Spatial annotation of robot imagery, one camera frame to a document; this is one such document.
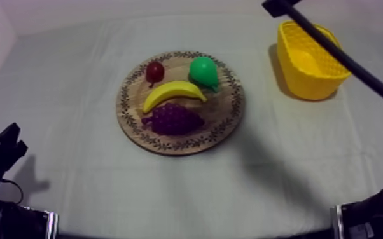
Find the grapes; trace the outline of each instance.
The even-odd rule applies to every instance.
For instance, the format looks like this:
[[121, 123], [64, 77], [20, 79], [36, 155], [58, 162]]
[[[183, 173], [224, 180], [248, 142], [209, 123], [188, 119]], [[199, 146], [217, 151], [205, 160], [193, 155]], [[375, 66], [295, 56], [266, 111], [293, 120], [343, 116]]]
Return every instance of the grapes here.
[[150, 122], [152, 131], [159, 135], [184, 135], [205, 124], [197, 113], [171, 103], [156, 107], [152, 117], [141, 120], [144, 125]]

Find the plastic fruit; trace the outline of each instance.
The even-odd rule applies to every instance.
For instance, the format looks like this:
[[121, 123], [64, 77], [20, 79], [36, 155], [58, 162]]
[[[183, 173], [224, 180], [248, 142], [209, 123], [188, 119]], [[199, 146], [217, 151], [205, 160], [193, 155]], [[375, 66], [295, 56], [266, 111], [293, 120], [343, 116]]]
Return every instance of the plastic fruit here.
[[173, 97], [189, 97], [200, 99], [205, 102], [207, 99], [199, 88], [187, 81], [171, 81], [156, 87], [144, 101], [143, 113], [146, 114], [152, 108], [165, 100]]
[[198, 57], [190, 65], [190, 76], [198, 85], [218, 91], [218, 73], [214, 61], [208, 57]]
[[141, 122], [151, 123], [151, 130], [159, 135], [184, 135], [205, 124], [197, 113], [171, 103], [156, 107], [152, 117], [143, 118]]
[[165, 76], [165, 68], [159, 62], [151, 62], [147, 65], [146, 69], [146, 80], [151, 83], [150, 88], [156, 82], [160, 82], [164, 79]]

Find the white tablecloth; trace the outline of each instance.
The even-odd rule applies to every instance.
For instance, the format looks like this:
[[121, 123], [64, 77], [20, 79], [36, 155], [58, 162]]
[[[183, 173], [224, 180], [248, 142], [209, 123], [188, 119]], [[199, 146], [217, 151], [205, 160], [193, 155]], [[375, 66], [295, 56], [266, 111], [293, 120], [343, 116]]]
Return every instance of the white tablecloth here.
[[[276, 80], [279, 22], [142, 17], [20, 38], [0, 71], [0, 131], [17, 122], [29, 146], [6, 174], [23, 187], [23, 204], [58, 212], [63, 232], [88, 236], [266, 238], [323, 228], [330, 206], [376, 193], [383, 100], [355, 77], [322, 102], [287, 96]], [[383, 80], [383, 36], [324, 25]], [[184, 158], [137, 147], [115, 115], [129, 71], [174, 50], [226, 62], [246, 94], [239, 129], [220, 147]], [[0, 188], [0, 197], [16, 196]]]

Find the plastic basket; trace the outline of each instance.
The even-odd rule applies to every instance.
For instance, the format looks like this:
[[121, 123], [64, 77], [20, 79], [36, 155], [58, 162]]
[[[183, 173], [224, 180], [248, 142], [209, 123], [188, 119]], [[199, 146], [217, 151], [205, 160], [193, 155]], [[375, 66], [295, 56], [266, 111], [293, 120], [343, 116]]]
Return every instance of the plastic basket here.
[[[340, 47], [329, 30], [315, 27]], [[277, 54], [289, 90], [303, 99], [325, 99], [351, 75], [293, 21], [279, 26]]]

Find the wooden plate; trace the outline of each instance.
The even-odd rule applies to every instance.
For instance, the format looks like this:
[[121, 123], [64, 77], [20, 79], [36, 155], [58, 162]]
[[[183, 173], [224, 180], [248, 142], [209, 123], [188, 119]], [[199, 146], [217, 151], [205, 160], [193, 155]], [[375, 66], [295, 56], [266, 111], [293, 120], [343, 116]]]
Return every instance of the wooden plate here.
[[[195, 111], [205, 120], [198, 130], [182, 136], [161, 136], [143, 126], [143, 104], [152, 89], [169, 81], [188, 81], [189, 66], [196, 57], [209, 57], [217, 65], [219, 92], [202, 89], [208, 101], [175, 98], [167, 102], [181, 104]], [[149, 88], [145, 79], [147, 65], [160, 62], [165, 67], [165, 78]], [[132, 70], [122, 83], [116, 100], [119, 125], [126, 136], [139, 146], [154, 153], [186, 155], [201, 152], [219, 144], [237, 127], [244, 114], [244, 90], [233, 71], [212, 56], [196, 51], [172, 51], [144, 61]]]

